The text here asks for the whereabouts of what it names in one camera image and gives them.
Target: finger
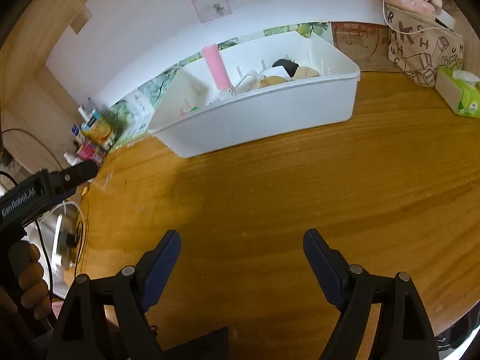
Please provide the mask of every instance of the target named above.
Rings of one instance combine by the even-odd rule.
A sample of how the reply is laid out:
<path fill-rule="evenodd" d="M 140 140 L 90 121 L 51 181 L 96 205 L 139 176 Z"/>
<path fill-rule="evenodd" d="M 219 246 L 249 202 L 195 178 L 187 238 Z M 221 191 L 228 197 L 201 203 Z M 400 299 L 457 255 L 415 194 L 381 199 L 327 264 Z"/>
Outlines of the finger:
<path fill-rule="evenodd" d="M 30 259 L 33 263 L 36 263 L 40 259 L 40 251 L 37 248 L 37 245 L 30 244 Z"/>
<path fill-rule="evenodd" d="M 52 304 L 48 298 L 44 298 L 42 302 L 33 310 L 35 319 L 42 319 L 47 317 L 52 312 Z"/>
<path fill-rule="evenodd" d="M 35 284 L 40 283 L 43 278 L 43 268 L 37 263 L 33 262 L 27 266 L 27 269 L 18 278 L 18 284 L 23 290 L 33 287 Z"/>
<path fill-rule="evenodd" d="M 17 312 L 17 305 L 11 297 L 8 296 L 7 291 L 3 287 L 0 286 L 0 306 L 10 312 Z"/>
<path fill-rule="evenodd" d="M 49 286 L 45 281 L 34 285 L 27 292 L 22 295 L 20 302 L 22 306 L 26 309 L 31 309 L 33 306 L 38 305 L 42 302 L 43 299 L 48 298 L 49 296 Z"/>

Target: storage bin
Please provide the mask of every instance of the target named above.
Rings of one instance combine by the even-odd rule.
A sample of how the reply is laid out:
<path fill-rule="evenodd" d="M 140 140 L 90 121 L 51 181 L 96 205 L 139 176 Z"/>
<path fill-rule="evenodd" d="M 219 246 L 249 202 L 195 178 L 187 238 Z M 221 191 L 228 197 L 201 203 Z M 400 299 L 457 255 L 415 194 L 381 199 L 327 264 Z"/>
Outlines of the storage bin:
<path fill-rule="evenodd" d="M 352 115 L 360 69 L 315 34 L 296 32 L 242 43 L 220 52 L 232 84 L 242 74 L 286 56 L 321 76 L 217 100 L 213 77 L 200 59 L 183 67 L 165 92 L 148 131 L 182 158 L 290 131 L 342 122 Z M 181 116 L 182 110 L 199 109 Z"/>

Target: kraft paper bag with letters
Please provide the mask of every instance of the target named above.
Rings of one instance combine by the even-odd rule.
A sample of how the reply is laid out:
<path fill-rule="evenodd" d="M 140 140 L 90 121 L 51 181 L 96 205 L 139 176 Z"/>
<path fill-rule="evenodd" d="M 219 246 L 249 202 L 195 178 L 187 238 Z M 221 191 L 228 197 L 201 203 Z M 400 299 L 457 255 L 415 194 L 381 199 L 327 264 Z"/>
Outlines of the kraft paper bag with letters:
<path fill-rule="evenodd" d="M 441 25 L 402 9 L 386 6 L 388 23 L 405 35 L 390 28 L 388 58 L 418 85 L 434 87 L 438 67 L 458 70 L 463 66 L 463 37 Z"/>

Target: wooden table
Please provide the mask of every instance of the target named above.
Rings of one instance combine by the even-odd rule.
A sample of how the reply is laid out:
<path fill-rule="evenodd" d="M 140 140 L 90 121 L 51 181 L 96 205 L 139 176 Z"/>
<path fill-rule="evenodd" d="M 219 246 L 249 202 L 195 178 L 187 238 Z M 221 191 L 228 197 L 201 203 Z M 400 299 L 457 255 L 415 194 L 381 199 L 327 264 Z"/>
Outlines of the wooden table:
<path fill-rule="evenodd" d="M 395 73 L 363 73 L 345 123 L 193 159 L 148 138 L 91 185 L 81 272 L 112 275 L 175 229 L 181 256 L 147 313 L 164 349 L 229 326 L 233 359 L 317 359 L 338 312 L 303 254 L 316 227 L 370 273 L 410 273 L 437 334 L 480 297 L 479 147 L 479 120 Z"/>

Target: metal screw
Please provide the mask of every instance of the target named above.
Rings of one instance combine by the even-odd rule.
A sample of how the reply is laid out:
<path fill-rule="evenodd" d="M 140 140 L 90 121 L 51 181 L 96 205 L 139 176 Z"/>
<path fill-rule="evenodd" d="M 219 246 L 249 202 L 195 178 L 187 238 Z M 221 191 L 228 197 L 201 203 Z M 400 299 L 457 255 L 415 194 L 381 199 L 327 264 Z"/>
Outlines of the metal screw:
<path fill-rule="evenodd" d="M 398 277 L 400 278 L 400 280 L 403 280 L 403 281 L 409 281 L 410 280 L 410 275 L 406 272 L 400 272 L 398 274 Z"/>
<path fill-rule="evenodd" d="M 132 275 L 134 272 L 135 272 L 135 268 L 132 267 L 131 265 L 126 266 L 125 268 L 123 268 L 123 269 L 121 270 L 121 273 L 122 273 L 122 275 L 124 275 L 124 276 L 130 276 L 130 275 Z"/>
<path fill-rule="evenodd" d="M 77 276 L 77 278 L 75 279 L 75 281 L 78 283 L 78 284 L 81 284 L 81 283 L 85 283 L 87 281 L 87 275 L 85 274 L 80 274 Z"/>
<path fill-rule="evenodd" d="M 356 275 L 360 275 L 363 272 L 363 268 L 358 264 L 352 264 L 350 266 L 350 272 Z"/>

